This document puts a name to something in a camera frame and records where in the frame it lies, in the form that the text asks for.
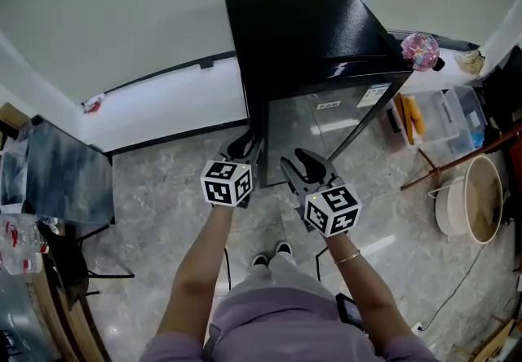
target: mini refrigerator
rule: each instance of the mini refrigerator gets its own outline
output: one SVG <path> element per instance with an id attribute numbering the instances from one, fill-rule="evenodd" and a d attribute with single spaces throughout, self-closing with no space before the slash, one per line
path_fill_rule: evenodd
<path id="1" fill-rule="evenodd" d="M 225 0 L 261 187 L 294 149 L 335 159 L 412 69 L 361 0 Z"/>

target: power socket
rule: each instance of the power socket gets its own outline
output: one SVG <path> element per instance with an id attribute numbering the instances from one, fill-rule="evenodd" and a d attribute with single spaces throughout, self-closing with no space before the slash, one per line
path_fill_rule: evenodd
<path id="1" fill-rule="evenodd" d="M 411 331 L 414 332 L 415 336 L 418 336 L 422 332 L 422 324 L 420 321 L 415 323 L 415 325 L 411 328 Z"/>

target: white cube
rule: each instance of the white cube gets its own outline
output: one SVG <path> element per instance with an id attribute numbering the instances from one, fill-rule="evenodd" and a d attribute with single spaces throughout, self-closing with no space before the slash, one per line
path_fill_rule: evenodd
<path id="1" fill-rule="evenodd" d="M 252 166 L 208 161 L 201 174 L 205 201 L 235 207 L 252 191 Z"/>
<path id="2" fill-rule="evenodd" d="M 307 195 L 304 221 L 324 237 L 347 232 L 354 227 L 361 213 L 361 200 L 347 183 Z"/>

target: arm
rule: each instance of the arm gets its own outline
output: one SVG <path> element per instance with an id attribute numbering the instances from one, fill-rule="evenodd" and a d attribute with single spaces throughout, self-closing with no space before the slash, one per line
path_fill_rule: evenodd
<path id="1" fill-rule="evenodd" d="M 357 251 L 344 233 L 326 237 L 325 240 L 335 262 L 342 261 Z M 377 350 L 381 351 L 398 337 L 414 336 L 400 315 L 392 292 L 362 255 L 340 263 L 338 269 Z"/>
<path id="2" fill-rule="evenodd" d="M 233 211 L 232 207 L 217 205 L 210 212 L 179 265 L 157 334 L 185 333 L 203 345 Z"/>

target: white bucket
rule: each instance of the white bucket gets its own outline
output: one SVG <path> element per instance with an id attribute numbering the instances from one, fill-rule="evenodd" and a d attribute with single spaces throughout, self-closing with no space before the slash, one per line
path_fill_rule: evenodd
<path id="1" fill-rule="evenodd" d="M 502 217 L 502 185 L 491 160 L 474 158 L 465 176 L 437 191 L 435 215 L 444 234 L 469 233 L 482 245 L 493 239 Z"/>

